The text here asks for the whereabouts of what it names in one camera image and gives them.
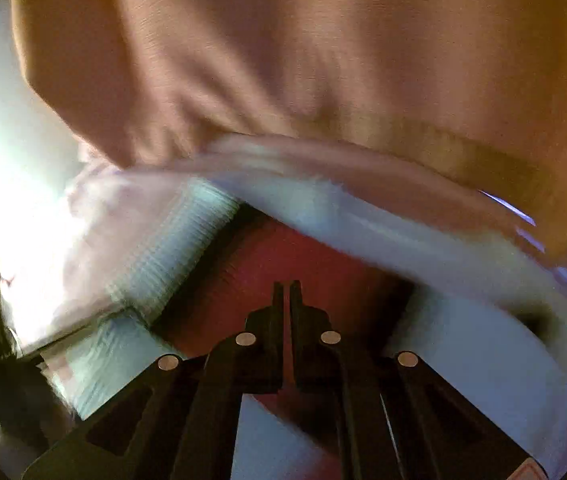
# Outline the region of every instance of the red surface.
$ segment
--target red surface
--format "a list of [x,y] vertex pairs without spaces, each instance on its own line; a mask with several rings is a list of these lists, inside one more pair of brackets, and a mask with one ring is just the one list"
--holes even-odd
[[[397,279],[305,237],[272,219],[261,218],[241,229],[217,255],[194,294],[186,299],[192,314],[163,335],[186,355],[210,351],[219,340],[243,329],[248,313],[270,304],[272,283],[301,280],[304,301],[330,315],[333,327],[348,334],[365,333],[374,313]],[[260,400],[273,413],[294,421],[308,413],[307,399],[292,387],[289,320],[286,315],[284,375],[277,396]],[[339,460],[326,452],[305,479],[340,478]]]

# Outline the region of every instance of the black clamp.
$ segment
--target black clamp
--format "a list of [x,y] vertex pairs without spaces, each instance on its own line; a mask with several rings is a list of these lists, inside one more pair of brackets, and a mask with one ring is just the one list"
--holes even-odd
[[[373,359],[290,290],[302,392],[333,396],[345,480],[507,480],[541,467],[412,352]],[[283,289],[207,356],[165,355],[53,447],[24,480],[226,480],[243,394],[282,385]]]

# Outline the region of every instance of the silver pin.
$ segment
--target silver pin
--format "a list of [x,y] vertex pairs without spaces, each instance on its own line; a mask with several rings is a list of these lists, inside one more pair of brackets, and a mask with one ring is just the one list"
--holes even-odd
[[234,341],[239,346],[252,346],[256,343],[256,336],[250,332],[242,332],[234,338]]
[[419,357],[412,352],[401,352],[399,357],[397,357],[397,361],[401,366],[405,366],[407,368],[414,368],[419,364]]
[[174,370],[179,366],[179,357],[177,357],[176,355],[164,355],[159,359],[158,366],[164,372]]
[[341,340],[341,334],[334,330],[328,330],[321,334],[321,341],[327,345],[336,345]]

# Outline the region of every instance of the white wall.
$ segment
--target white wall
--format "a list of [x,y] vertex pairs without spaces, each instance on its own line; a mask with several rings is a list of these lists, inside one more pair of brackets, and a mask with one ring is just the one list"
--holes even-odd
[[24,83],[9,0],[0,0],[0,228],[61,194],[78,172],[76,149],[67,126]]

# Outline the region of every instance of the black bracket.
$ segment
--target black bracket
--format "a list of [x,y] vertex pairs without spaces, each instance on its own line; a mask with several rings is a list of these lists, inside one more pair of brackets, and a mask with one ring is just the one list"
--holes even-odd
[[[335,402],[344,480],[508,480],[541,467],[412,352],[371,357],[290,290],[295,381]],[[283,289],[246,331],[207,356],[166,355],[60,444],[24,480],[226,480],[243,394],[282,385]]]
[[207,356],[159,358],[35,461],[25,480],[230,478],[243,394],[282,385],[283,288]]

